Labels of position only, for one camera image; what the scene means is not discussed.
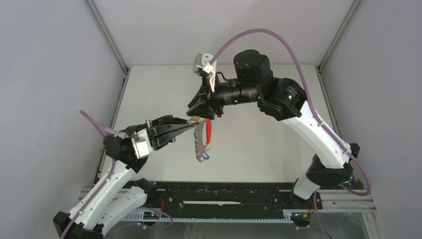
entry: white table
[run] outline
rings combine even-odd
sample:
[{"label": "white table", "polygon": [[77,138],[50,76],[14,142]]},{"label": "white table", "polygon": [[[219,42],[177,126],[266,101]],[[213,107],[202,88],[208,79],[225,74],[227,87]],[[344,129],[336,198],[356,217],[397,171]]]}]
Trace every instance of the white table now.
[{"label": "white table", "polygon": [[[274,76],[300,82],[294,65],[272,65]],[[302,65],[319,114],[331,125],[314,65]],[[232,65],[218,65],[235,78]],[[187,119],[187,104],[201,78],[189,65],[133,66],[115,129],[145,123],[164,115]],[[210,159],[195,158],[193,129],[159,151],[152,152],[134,180],[208,182],[294,182],[309,167],[313,150],[290,128],[260,112],[256,103],[224,107],[212,122]],[[104,167],[111,163],[106,158]]]}]

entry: robotic arm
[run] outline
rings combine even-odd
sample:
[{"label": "robotic arm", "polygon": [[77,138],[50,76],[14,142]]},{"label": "robotic arm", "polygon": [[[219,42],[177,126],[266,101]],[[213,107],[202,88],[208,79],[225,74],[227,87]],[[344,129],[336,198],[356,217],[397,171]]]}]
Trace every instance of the robotic arm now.
[{"label": "robotic arm", "polygon": [[[199,54],[193,71],[202,77],[202,84],[188,104],[188,116],[215,119],[223,114],[223,107],[257,102],[261,112],[281,121],[297,132],[315,151],[313,162],[304,175],[295,183],[292,197],[307,200],[319,187],[334,187],[348,181],[353,171],[350,158],[321,127],[313,117],[302,87],[289,78],[276,78],[270,68],[267,56],[256,50],[238,53],[234,59],[237,79],[220,82],[215,73],[215,62],[210,65],[212,55]],[[348,144],[330,131],[342,142],[347,151],[355,157],[359,152],[357,144]]]},{"label": "robotic arm", "polygon": [[115,162],[79,204],[68,213],[59,212],[54,217],[60,238],[102,239],[130,211],[147,201],[155,202],[156,198],[150,196],[156,190],[155,185],[140,179],[124,196],[110,203],[143,167],[150,152],[175,142],[176,136],[195,126],[186,119],[167,115],[121,130],[127,137],[107,135],[103,140],[105,153]]}]

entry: red handle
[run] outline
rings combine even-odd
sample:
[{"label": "red handle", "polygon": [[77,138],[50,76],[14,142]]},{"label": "red handle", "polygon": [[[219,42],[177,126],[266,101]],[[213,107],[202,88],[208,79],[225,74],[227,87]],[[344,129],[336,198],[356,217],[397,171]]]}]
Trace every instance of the red handle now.
[{"label": "red handle", "polygon": [[211,130],[212,130],[212,125],[211,125],[211,120],[210,119],[206,119],[205,120],[205,132],[207,135],[207,144],[209,144],[211,142]]}]

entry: gray floor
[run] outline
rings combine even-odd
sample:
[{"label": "gray floor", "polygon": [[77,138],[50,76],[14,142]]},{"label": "gray floor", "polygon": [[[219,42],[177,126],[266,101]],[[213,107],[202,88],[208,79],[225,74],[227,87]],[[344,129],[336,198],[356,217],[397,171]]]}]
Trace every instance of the gray floor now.
[{"label": "gray floor", "polygon": [[[324,229],[334,239],[365,239],[367,233],[360,213],[321,214]],[[127,223],[119,223],[114,229]],[[313,218],[312,225],[317,226]],[[176,223],[164,230],[143,230],[126,227],[105,239],[323,239],[319,230],[295,230],[289,224],[237,224],[237,223]]]}]

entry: blue clip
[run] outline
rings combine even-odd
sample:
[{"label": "blue clip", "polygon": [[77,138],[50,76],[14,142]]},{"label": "blue clip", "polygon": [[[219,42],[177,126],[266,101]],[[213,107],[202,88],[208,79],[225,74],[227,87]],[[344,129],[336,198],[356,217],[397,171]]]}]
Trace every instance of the blue clip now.
[{"label": "blue clip", "polygon": [[202,158],[204,158],[204,160],[208,160],[210,156],[206,152],[204,152],[204,154],[202,155]]}]

